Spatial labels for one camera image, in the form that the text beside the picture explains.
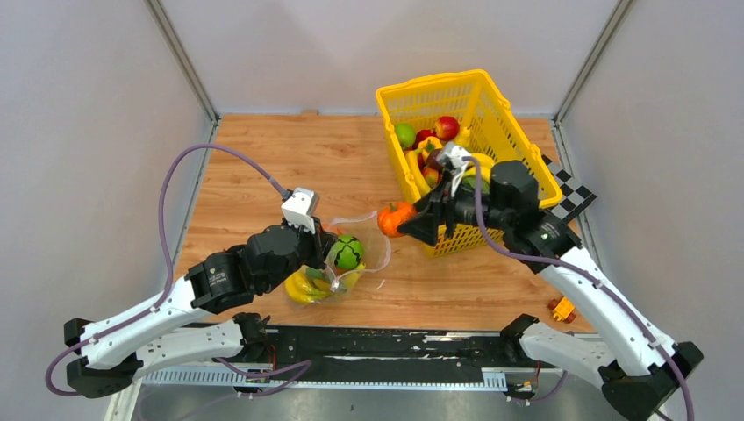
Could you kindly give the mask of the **small watermelon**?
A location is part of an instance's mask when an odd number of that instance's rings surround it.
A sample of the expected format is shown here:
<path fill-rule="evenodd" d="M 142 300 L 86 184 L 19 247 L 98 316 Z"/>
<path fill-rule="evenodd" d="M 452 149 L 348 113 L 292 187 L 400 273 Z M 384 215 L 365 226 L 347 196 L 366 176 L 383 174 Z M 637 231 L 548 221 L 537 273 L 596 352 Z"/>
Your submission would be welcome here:
<path fill-rule="evenodd" d="M 330 258 L 333 265 L 340 270 L 356 269 L 363 258 L 364 247 L 353 235 L 341 234 L 331 249 Z"/>

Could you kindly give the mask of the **clear zip top bag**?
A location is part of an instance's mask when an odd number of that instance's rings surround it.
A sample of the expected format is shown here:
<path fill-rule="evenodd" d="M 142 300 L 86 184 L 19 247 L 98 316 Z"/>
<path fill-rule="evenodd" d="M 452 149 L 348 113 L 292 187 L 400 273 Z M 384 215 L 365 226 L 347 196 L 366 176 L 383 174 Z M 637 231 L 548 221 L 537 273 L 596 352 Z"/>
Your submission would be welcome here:
<path fill-rule="evenodd" d="M 324 269 L 301 267 L 284 283 L 284 292 L 296 306 L 338 302 L 347 298 L 358 281 L 390 263 L 390 239 L 377 224 L 378 212 L 335 218 L 326 227 L 338 235 L 325 258 Z"/>

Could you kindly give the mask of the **small orange pumpkin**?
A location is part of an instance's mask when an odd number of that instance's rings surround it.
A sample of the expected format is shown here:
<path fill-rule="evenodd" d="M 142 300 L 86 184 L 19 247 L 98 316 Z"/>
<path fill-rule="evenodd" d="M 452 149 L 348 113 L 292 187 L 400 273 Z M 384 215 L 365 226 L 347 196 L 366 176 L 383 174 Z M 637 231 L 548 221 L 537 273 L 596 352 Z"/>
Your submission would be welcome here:
<path fill-rule="evenodd" d="M 417 211 L 411 203 L 389 203 L 377 212 L 377 226 L 381 233 L 388 238 L 401 237 L 402 233 L 398 231 L 398 227 L 416 214 Z"/>

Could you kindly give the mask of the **yellow banana bunch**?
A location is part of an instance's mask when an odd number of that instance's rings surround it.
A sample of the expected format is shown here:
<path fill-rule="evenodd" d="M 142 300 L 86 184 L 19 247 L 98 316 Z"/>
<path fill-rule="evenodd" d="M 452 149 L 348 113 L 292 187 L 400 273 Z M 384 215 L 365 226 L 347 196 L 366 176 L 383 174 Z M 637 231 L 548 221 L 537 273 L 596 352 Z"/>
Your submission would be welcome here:
<path fill-rule="evenodd" d="M 330 268 L 319 270 L 302 267 L 283 286 L 289 298 L 299 305 L 321 304 L 346 298 L 366 270 L 360 263 L 353 270 L 341 270 L 333 274 Z"/>

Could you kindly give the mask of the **yellow bell pepper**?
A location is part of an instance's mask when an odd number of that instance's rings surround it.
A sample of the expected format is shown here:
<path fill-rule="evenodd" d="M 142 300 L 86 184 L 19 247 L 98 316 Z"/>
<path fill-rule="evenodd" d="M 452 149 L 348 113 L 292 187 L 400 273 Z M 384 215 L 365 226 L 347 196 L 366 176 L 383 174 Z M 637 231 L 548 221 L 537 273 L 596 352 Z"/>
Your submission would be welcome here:
<path fill-rule="evenodd" d="M 416 151 L 424 160 L 426 160 L 432 152 L 440 150 L 442 147 L 443 145 L 439 138 L 428 136 L 418 144 Z"/>

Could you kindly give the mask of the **yellow plastic basket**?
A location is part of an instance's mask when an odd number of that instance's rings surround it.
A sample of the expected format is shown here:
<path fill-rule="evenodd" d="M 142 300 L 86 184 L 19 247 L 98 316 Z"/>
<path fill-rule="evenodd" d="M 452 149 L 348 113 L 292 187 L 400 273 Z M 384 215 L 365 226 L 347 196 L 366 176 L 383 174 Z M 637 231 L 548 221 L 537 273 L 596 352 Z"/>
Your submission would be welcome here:
<path fill-rule="evenodd" d="M 539 184 L 540 208 L 550 209 L 562 199 L 554 176 L 542 159 L 540 149 L 531 141 L 513 116 L 509 101 L 503 97 L 487 72 L 474 69 L 459 73 L 427 75 L 408 82 L 381 87 L 376 101 L 383 117 L 391 165 L 408 203 L 422 196 L 413 181 L 405 159 L 408 151 L 398 144 L 394 125 L 410 124 L 417 130 L 431 128 L 441 116 L 456 118 L 471 131 L 471 153 L 483 153 L 496 163 L 521 161 Z"/>

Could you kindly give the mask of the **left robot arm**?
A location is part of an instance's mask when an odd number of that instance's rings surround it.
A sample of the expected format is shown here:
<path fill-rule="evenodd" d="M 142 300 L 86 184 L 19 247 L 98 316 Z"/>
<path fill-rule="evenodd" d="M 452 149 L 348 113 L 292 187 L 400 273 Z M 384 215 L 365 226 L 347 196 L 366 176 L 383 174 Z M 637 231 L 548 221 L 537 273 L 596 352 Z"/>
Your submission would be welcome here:
<path fill-rule="evenodd" d="M 64 325 L 76 358 L 66 366 L 74 395 L 109 396 L 154 371 L 200 359 L 239 357 L 257 362 L 268 353 L 267 319 L 238 313 L 198 327 L 204 318 L 251 303 L 279 287 L 302 267 L 323 269 L 335 232 L 271 225 L 244 245 L 209 255 L 154 296 L 117 316 Z"/>

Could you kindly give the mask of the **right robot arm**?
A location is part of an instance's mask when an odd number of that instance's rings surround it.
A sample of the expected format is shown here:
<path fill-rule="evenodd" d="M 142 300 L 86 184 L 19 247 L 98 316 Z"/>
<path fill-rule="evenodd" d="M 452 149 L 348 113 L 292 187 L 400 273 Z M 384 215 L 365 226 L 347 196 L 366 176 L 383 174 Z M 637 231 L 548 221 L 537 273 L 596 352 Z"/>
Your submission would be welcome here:
<path fill-rule="evenodd" d="M 497 253 L 518 260 L 556 287 L 601 337 L 591 344 L 522 315 L 504 329 L 501 354 L 513 366 L 546 362 L 598 388 L 611 407 L 628 420 L 646 420 L 676 392 L 686 417 L 695 410 L 688 377 L 703 359 L 692 342 L 677 342 L 645 318 L 619 292 L 574 231 L 538 204 L 538 183 L 520 161 L 498 163 L 488 183 L 459 190 L 457 179 L 478 169 L 467 158 L 447 166 L 441 182 L 419 199 L 400 234 L 429 246 L 441 226 L 472 225 L 482 235 L 503 233 Z"/>

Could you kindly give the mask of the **small red peach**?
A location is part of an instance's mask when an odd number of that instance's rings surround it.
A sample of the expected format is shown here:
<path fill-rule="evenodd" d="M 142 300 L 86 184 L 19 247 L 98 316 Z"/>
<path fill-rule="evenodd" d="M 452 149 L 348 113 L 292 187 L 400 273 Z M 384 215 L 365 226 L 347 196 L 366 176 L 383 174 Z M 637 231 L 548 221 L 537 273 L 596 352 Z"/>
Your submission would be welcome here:
<path fill-rule="evenodd" d="M 432 189 L 440 182 L 440 171 L 435 168 L 429 166 L 424 167 L 422 175 L 426 184 Z"/>

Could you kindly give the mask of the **yellow pear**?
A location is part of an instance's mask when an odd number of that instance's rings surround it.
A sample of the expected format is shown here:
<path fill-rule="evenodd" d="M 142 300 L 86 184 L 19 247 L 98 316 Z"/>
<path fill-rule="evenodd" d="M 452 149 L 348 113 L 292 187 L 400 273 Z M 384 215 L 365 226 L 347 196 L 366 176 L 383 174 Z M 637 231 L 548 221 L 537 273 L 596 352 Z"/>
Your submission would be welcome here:
<path fill-rule="evenodd" d="M 463 148 L 468 148 L 470 143 L 470 137 L 471 137 L 471 131 L 468 127 L 462 126 L 460 128 L 460 131 L 456 135 L 456 137 L 453 139 L 453 142 L 458 145 L 462 146 Z"/>

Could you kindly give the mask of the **red apple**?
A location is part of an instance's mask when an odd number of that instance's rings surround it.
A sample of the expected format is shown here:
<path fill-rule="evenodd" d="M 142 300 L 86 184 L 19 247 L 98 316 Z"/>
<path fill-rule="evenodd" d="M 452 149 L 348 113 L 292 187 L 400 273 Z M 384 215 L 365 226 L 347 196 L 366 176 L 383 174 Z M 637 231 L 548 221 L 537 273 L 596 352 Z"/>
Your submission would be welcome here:
<path fill-rule="evenodd" d="M 434 135 L 443 142 L 454 140 L 460 132 L 459 121 L 451 116 L 441 116 L 435 123 L 433 128 Z"/>
<path fill-rule="evenodd" d="M 422 129 L 416 133 L 413 148 L 418 148 L 419 144 L 429 137 L 434 137 L 435 133 L 431 129 Z"/>

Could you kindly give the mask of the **green apple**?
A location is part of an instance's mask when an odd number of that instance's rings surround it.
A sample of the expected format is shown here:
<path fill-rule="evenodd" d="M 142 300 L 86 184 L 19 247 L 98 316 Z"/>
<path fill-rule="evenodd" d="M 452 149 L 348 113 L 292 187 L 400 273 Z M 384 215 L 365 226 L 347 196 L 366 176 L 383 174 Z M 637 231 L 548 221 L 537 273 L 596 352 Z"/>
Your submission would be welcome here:
<path fill-rule="evenodd" d="M 397 137 L 398 144 L 403 150 L 411 149 L 414 146 L 417 133 L 410 124 L 395 124 L 394 133 Z"/>

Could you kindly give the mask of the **checkerboard calibration board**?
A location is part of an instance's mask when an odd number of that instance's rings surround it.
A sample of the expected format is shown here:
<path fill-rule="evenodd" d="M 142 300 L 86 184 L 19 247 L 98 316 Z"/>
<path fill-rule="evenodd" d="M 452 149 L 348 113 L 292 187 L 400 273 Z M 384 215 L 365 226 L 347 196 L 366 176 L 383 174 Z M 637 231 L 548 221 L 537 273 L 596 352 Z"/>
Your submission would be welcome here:
<path fill-rule="evenodd" d="M 542 155 L 547 168 L 554 176 L 562 191 L 562 199 L 550 211 L 563 222 L 575 220 L 597 198 L 597 195 L 583 186 L 573 175 L 566 171 L 557 161 Z"/>

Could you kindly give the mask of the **yellow orange toy block car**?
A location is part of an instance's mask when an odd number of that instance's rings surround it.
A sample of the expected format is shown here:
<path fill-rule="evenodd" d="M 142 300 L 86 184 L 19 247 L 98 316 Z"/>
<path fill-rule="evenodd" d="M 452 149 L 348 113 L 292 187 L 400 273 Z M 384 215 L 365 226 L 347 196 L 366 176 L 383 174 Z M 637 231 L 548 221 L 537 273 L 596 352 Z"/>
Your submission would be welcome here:
<path fill-rule="evenodd" d="M 557 322 L 570 324 L 576 319 L 576 314 L 574 313 L 576 307 L 565 296 L 561 299 L 551 300 L 547 307 L 551 312 L 552 319 Z"/>

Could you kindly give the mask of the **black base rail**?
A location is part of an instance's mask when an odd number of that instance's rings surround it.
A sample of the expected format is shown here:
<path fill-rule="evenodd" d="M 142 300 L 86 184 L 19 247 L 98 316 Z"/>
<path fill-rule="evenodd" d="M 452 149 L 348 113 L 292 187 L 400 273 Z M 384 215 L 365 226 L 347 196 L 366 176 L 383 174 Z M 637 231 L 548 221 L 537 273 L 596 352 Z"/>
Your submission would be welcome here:
<path fill-rule="evenodd" d="M 527 375 L 547 363 L 528 359 L 499 332 L 274 325 L 233 364 L 287 367 L 308 360 L 304 381 L 351 383 L 477 383 L 483 370 Z"/>

